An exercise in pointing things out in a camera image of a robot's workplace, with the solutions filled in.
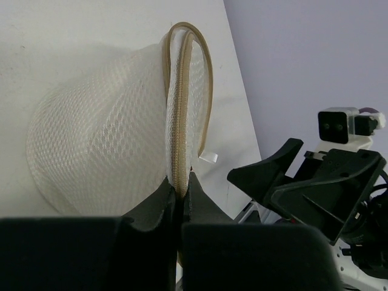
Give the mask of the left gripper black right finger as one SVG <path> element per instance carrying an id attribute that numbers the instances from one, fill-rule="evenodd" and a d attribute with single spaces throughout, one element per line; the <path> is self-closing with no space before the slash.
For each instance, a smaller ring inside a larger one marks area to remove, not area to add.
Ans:
<path id="1" fill-rule="evenodd" d="M 234 224 L 219 206 L 205 193 L 195 172 L 190 172 L 189 186 L 184 197 L 183 223 Z"/>

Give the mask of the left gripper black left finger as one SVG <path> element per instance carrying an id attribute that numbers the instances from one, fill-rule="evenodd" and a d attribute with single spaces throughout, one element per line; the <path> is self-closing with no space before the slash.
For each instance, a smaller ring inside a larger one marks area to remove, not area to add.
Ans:
<path id="1" fill-rule="evenodd" d="M 122 220 L 140 232 L 153 232 L 171 226 L 175 212 L 176 193 L 167 177 L 159 187 L 134 209 L 122 216 Z"/>

